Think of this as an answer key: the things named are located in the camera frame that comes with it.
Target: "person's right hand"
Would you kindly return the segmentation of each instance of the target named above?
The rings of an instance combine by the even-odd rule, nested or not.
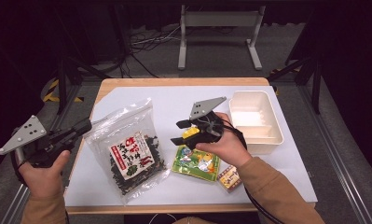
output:
[[[215,113],[220,119],[229,121],[224,113]],[[228,129],[224,129],[223,136],[216,143],[198,143],[196,149],[211,152],[228,164],[240,167],[252,158],[252,155],[244,148],[241,140]]]

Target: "small box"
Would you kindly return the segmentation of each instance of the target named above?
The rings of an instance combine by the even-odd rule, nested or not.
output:
[[[217,180],[227,192],[231,192],[241,184],[239,174],[236,170],[236,167],[233,165],[229,165],[226,170],[221,172],[218,175]]]
[[[232,124],[243,132],[251,154],[269,154],[283,142],[281,128],[264,91],[235,91],[229,101]]]

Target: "red label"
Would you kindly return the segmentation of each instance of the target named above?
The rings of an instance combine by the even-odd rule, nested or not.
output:
[[[121,170],[125,170],[127,167],[124,164],[124,160],[122,160],[121,155],[119,155],[118,148],[116,146],[111,147],[113,155],[116,157],[116,161],[121,168]]]

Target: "person's left hand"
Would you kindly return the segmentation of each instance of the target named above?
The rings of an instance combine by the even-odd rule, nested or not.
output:
[[[29,162],[23,164],[19,171],[36,198],[47,198],[62,193],[61,171],[69,161],[70,151],[63,151],[49,168],[34,168]]]

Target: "snack package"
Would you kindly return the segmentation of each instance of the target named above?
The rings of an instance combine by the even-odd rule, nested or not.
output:
[[[180,146],[177,149],[172,170],[213,182],[217,178],[219,165],[220,159],[212,153]]]
[[[221,172],[217,180],[227,192],[231,192],[241,184],[239,174],[233,165],[229,165],[227,169]]]
[[[150,98],[121,108],[92,124],[86,143],[124,204],[165,179]]]

